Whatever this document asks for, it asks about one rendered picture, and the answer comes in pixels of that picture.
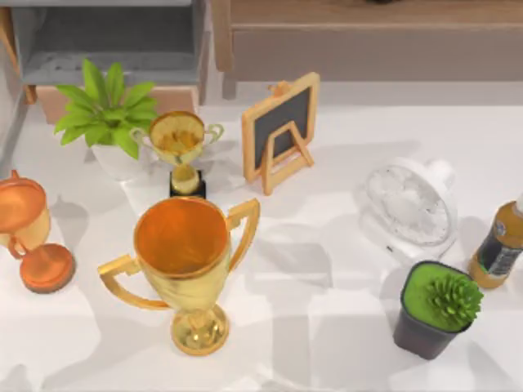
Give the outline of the salmon-coloured box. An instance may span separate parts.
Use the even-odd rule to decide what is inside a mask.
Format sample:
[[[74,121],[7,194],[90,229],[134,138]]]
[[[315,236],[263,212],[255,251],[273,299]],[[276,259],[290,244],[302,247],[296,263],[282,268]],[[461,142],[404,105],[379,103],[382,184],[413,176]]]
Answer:
[[[36,86],[38,102],[42,106],[47,123],[55,124],[66,114],[69,99],[54,86]],[[196,86],[159,86],[150,95],[156,99],[156,111],[163,114],[175,110],[198,113],[199,89]]]

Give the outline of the copper trophy round base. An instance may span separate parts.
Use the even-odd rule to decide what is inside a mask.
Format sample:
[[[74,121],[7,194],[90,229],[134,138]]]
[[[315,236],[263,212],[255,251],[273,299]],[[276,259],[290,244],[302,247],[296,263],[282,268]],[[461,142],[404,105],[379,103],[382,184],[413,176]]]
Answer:
[[[20,278],[32,292],[49,294],[74,276],[70,250],[50,243],[51,215],[44,188],[13,169],[0,180],[0,246],[20,261]]]

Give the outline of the white desk fan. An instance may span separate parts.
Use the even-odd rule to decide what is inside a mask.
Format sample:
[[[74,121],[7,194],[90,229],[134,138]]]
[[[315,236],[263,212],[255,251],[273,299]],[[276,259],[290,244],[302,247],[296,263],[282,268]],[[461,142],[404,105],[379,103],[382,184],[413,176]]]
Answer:
[[[398,261],[438,261],[457,238],[455,171],[443,159],[394,158],[364,183],[360,228]]]

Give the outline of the small gold trophy black base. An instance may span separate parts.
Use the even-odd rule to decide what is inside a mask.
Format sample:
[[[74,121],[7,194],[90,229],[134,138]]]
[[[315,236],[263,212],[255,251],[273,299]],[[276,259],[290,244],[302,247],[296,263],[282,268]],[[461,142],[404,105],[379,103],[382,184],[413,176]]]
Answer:
[[[129,136],[139,145],[154,151],[162,161],[172,165],[169,194],[172,197],[206,197],[206,182],[191,163],[203,153],[205,137],[212,144],[224,133],[221,124],[205,125],[196,114],[172,111],[157,117],[146,131],[135,127]]]

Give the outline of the leafy plant in white pot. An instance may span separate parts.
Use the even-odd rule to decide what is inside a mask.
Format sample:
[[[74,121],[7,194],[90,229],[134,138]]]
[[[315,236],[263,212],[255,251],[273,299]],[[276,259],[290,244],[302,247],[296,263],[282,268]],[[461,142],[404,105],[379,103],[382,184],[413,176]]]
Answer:
[[[82,87],[57,87],[68,103],[54,132],[60,135],[62,145],[84,139],[109,176],[118,181],[131,180],[152,161],[131,133],[136,128],[144,131],[157,116],[157,100],[151,95],[155,83],[127,87],[119,62],[102,73],[92,61],[84,59],[82,72]]]

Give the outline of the grey cabinet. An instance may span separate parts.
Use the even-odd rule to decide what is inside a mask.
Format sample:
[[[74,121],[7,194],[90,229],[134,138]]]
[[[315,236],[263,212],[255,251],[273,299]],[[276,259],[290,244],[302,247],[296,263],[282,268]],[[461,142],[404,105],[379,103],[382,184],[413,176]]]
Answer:
[[[196,86],[205,97],[206,0],[0,0],[11,14],[20,78],[83,85],[84,59],[102,73],[119,62],[125,84]]]

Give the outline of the orange juice bottle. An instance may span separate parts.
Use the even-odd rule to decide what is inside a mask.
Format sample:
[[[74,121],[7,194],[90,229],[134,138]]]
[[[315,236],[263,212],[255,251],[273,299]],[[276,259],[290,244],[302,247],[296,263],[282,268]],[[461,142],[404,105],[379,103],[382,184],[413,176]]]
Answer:
[[[502,205],[482,244],[470,260],[468,272],[485,289],[500,287],[523,253],[523,194]]]

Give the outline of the wooden cupboard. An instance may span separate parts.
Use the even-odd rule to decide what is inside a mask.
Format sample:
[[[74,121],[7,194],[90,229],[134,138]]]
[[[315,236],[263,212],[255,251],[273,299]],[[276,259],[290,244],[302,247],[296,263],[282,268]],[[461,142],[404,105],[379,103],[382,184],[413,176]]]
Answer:
[[[209,0],[237,82],[523,82],[523,0]]]

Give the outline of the wooden framed blackboard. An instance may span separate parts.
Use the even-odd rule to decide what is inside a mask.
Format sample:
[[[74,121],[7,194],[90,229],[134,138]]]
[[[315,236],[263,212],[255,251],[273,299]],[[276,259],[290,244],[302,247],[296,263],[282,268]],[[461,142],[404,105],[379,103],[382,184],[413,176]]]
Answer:
[[[242,114],[243,173],[261,178],[265,195],[291,175],[314,165],[308,149],[315,134],[320,75],[278,82],[271,95]]]

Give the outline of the large gold trophy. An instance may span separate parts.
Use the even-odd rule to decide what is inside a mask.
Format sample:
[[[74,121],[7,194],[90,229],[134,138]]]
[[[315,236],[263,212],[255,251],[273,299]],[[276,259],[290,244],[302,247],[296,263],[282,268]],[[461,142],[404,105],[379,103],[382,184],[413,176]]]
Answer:
[[[101,265],[98,274],[129,305],[175,310],[175,346],[189,355],[209,355],[228,337],[229,321],[217,299],[249,249],[260,213],[255,198],[227,213],[203,198],[165,199],[136,224],[136,255]]]

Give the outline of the succulent in dark grey pot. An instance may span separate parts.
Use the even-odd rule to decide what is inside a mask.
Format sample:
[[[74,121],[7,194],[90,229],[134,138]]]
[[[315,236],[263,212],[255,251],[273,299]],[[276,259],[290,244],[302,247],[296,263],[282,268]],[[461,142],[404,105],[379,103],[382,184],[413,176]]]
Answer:
[[[474,323],[483,297],[476,282],[461,270],[439,261],[419,261],[400,294],[393,340],[403,350],[435,359]]]

